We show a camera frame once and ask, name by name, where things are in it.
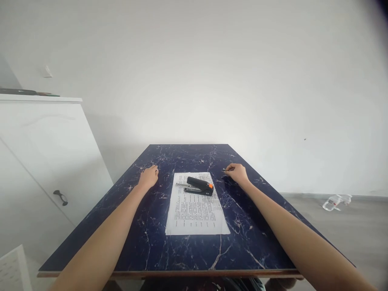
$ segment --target plastic bottle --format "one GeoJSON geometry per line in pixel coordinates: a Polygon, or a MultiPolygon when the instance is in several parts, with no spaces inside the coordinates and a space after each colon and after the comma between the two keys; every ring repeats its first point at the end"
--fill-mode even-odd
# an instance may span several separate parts
{"type": "Polygon", "coordinates": [[[329,197],[329,199],[322,205],[322,208],[327,211],[332,211],[333,209],[336,209],[338,211],[341,211],[341,209],[338,208],[338,205],[340,203],[344,203],[345,205],[349,205],[352,201],[351,195],[335,195],[329,197]]]}

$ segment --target dark blue marble tabletop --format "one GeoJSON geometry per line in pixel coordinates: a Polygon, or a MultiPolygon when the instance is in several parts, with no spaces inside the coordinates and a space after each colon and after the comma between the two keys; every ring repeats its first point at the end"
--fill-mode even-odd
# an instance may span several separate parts
{"type": "Polygon", "coordinates": [[[43,264],[39,270],[41,275],[63,270],[92,233],[137,184],[140,172],[152,164],[159,167],[159,179],[139,205],[117,262],[116,274],[146,276],[157,274],[155,271],[169,271],[170,274],[171,271],[208,270],[239,270],[240,272],[235,274],[240,275],[260,272],[264,274],[268,271],[269,275],[287,274],[287,271],[290,276],[297,274],[295,266],[256,206],[242,189],[221,171],[231,162],[243,164],[249,179],[256,187],[321,235],[229,145],[149,145],[43,264]],[[229,235],[164,234],[173,176],[174,173],[182,172],[211,173],[231,232],[229,235]]]}

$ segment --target hand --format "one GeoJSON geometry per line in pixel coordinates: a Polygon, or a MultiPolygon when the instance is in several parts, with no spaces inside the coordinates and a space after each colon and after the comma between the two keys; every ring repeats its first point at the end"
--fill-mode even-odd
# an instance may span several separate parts
{"type": "Polygon", "coordinates": [[[225,174],[230,176],[240,186],[244,183],[250,183],[247,176],[247,171],[245,170],[245,167],[241,164],[230,164],[226,167],[225,174]]]}
{"type": "Polygon", "coordinates": [[[158,166],[153,165],[148,169],[145,169],[140,174],[140,180],[138,185],[141,187],[145,187],[147,189],[150,189],[153,185],[155,185],[156,181],[158,180],[158,166]]]}

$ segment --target white paper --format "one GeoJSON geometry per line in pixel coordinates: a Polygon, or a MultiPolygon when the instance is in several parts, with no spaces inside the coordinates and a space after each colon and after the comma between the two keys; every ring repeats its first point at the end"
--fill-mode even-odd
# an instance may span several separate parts
{"type": "Polygon", "coordinates": [[[211,197],[185,193],[187,177],[205,180],[213,184],[210,173],[175,173],[167,215],[166,235],[230,234],[216,188],[211,197]]]}

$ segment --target baseboard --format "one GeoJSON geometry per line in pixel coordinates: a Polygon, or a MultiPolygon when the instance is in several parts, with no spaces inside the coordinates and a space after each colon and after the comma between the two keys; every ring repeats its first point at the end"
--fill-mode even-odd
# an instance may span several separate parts
{"type": "MultiPolygon", "coordinates": [[[[284,198],[315,198],[315,199],[328,199],[330,194],[313,194],[313,193],[280,193],[284,198]]],[[[380,201],[388,202],[388,197],[384,196],[366,196],[366,195],[354,195],[352,200],[363,201],[380,201]]]]}

